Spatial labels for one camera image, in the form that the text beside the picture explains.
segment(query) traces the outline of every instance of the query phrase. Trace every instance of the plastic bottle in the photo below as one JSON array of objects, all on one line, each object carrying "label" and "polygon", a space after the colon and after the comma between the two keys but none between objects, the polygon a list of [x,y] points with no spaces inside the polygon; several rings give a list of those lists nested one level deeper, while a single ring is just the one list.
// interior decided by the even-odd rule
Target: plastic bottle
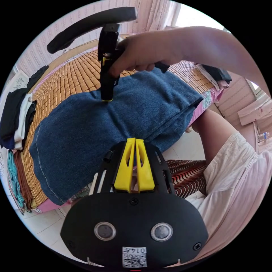
[{"label": "plastic bottle", "polygon": [[258,135],[258,141],[263,141],[268,139],[269,137],[269,132],[264,132],[263,134]]}]

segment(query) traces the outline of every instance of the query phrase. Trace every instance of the bamboo mat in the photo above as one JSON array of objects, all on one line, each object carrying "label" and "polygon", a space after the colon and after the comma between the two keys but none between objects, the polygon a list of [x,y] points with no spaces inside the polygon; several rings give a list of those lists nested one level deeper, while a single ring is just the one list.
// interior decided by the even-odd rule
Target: bamboo mat
[{"label": "bamboo mat", "polygon": [[[213,87],[194,67],[193,63],[182,61],[171,66],[169,70],[201,94]],[[37,205],[44,202],[47,197],[41,190],[41,185],[34,174],[33,160],[29,153],[34,132],[41,120],[46,118],[67,97],[100,88],[99,73],[100,63],[97,58],[97,50],[94,50],[63,65],[50,75],[33,93],[33,100],[37,100],[36,114],[30,126],[25,148],[22,152],[22,159],[26,179]],[[120,77],[134,73],[135,71],[124,71]]]}]

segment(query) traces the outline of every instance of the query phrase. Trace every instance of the bed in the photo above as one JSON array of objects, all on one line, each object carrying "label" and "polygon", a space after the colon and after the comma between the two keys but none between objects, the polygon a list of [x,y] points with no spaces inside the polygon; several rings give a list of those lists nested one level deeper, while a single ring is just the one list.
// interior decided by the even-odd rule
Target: bed
[{"label": "bed", "polygon": [[[100,63],[97,59],[97,47],[70,57],[61,64],[54,62],[49,66],[51,66],[50,72],[45,74],[31,90],[33,100],[37,100],[36,114],[28,133],[25,149],[21,153],[26,179],[37,204],[36,212],[46,212],[60,207],[46,197],[33,171],[29,147],[33,141],[36,127],[68,96],[80,92],[89,92],[100,87]],[[169,71],[184,80],[204,97],[204,100],[194,111],[190,126],[213,102],[217,101],[222,90],[217,91],[209,80],[195,68],[193,63],[182,61],[172,65]],[[124,71],[121,77],[134,73],[135,71]]]}]

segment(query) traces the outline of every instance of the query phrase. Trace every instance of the jeans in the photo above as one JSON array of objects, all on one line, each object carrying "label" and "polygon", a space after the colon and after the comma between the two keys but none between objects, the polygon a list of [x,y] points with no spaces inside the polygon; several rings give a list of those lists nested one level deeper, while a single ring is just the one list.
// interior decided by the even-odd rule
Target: jeans
[{"label": "jeans", "polygon": [[174,74],[157,68],[120,78],[109,103],[101,101],[99,90],[69,96],[41,121],[29,149],[43,192],[62,205],[92,182],[105,153],[127,138],[167,150],[202,100]]}]

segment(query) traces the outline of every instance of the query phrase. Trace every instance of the handle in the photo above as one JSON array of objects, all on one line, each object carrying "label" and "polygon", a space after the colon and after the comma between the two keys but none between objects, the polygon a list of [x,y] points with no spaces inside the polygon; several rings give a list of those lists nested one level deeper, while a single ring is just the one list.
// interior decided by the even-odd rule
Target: handle
[{"label": "handle", "polygon": [[159,61],[159,62],[155,63],[155,67],[159,68],[161,70],[161,72],[164,74],[164,73],[166,73],[166,71],[168,70],[168,68],[170,66]]},{"label": "handle", "polygon": [[58,33],[56,37],[47,45],[47,51],[51,54],[65,49],[72,42],[105,24],[117,24],[129,22],[137,19],[137,11],[134,7],[120,7],[104,10],[90,15]]}]

